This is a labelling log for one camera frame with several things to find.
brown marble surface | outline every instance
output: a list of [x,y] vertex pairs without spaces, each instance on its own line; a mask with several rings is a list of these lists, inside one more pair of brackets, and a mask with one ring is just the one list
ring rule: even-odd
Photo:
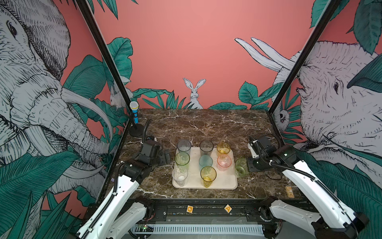
[[[208,139],[215,147],[221,141],[230,144],[234,159],[250,156],[247,148],[248,137],[256,138],[273,132],[265,111],[210,109],[141,109],[139,120],[144,124],[147,119],[153,119],[147,135],[153,135],[162,143],[164,149],[169,149],[171,164],[157,167],[150,176],[143,180],[132,198],[144,195],[149,198],[266,198],[274,195],[278,198],[288,198],[285,186],[292,186],[295,198],[301,198],[298,188],[286,177],[282,180],[271,180],[263,172],[250,173],[238,179],[238,187],[234,190],[219,189],[178,189],[172,185],[172,169],[176,144],[180,139],[188,139],[193,146]],[[127,137],[118,162],[125,161],[140,148],[141,139]],[[274,171],[269,172],[272,178],[279,178]]]

white rabbit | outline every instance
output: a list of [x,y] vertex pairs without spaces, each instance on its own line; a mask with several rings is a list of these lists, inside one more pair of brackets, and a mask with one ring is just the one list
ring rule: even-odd
[[197,89],[201,87],[204,83],[206,83],[205,79],[201,79],[196,84],[196,87],[192,85],[191,81],[189,81],[186,78],[183,78],[183,80],[186,83],[186,86],[191,89],[191,98],[190,98],[190,105],[194,104],[191,109],[203,109],[203,107],[199,104],[199,101],[197,100],[199,98],[199,94],[197,93]]

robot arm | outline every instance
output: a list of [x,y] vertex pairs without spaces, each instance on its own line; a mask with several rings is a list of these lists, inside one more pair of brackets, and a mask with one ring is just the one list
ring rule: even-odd
[[289,178],[316,207],[319,213],[313,213],[288,205],[275,197],[263,201],[260,213],[264,220],[275,217],[288,221],[315,235],[318,239],[357,238],[369,219],[363,213],[339,200],[300,160],[292,147],[282,146],[276,149],[263,137],[250,138],[248,148],[252,157],[247,159],[248,169],[259,172],[274,168]]

elephant tusk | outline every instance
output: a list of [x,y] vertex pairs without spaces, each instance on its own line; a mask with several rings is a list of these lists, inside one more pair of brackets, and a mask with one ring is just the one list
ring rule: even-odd
[[66,88],[62,88],[62,94],[61,94],[62,99],[66,103],[72,103],[72,104],[78,104],[81,106],[84,106],[88,109],[91,109],[92,111],[96,112],[100,117],[103,118],[103,120],[107,123],[107,126],[109,128],[110,132],[110,142],[113,138],[113,127],[112,124],[110,123],[109,118],[105,114],[103,110],[101,110],[100,107],[98,107],[95,103],[91,102],[90,100],[86,99],[83,96],[80,96],[79,94],[74,93],[73,91],[70,91]]
[[85,170],[85,169],[77,168],[74,165],[71,165],[69,168],[65,170],[65,172],[62,175],[71,179],[85,179],[85,178],[92,177],[98,174],[103,169],[103,167],[104,166],[100,166],[93,170]]

plastic cup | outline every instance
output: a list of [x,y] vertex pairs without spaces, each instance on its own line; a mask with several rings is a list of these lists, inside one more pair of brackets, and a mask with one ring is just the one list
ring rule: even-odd
[[199,144],[200,155],[211,156],[212,150],[214,149],[214,143],[209,140],[203,140]]
[[231,151],[231,146],[226,142],[218,143],[216,148],[217,148],[218,156],[221,154],[227,154]]
[[179,152],[186,152],[190,154],[191,152],[191,142],[189,140],[180,140],[178,142],[178,150]]
[[202,177],[203,185],[209,187],[216,179],[216,170],[211,166],[206,166],[200,171],[200,176]]
[[212,160],[212,158],[208,155],[202,155],[200,158],[199,158],[199,167],[200,167],[200,170],[202,170],[202,168],[206,167],[206,166],[212,166],[212,163],[214,161]]
[[240,158],[235,162],[235,175],[238,178],[245,177],[249,174],[247,167],[247,159]]
[[175,167],[172,170],[172,178],[181,187],[185,185],[187,176],[188,176],[188,171],[181,167]]
[[175,155],[175,163],[178,167],[188,169],[190,162],[190,155],[186,152],[179,152]]
[[232,159],[227,154],[221,154],[217,157],[217,168],[220,171],[226,171],[232,164]]

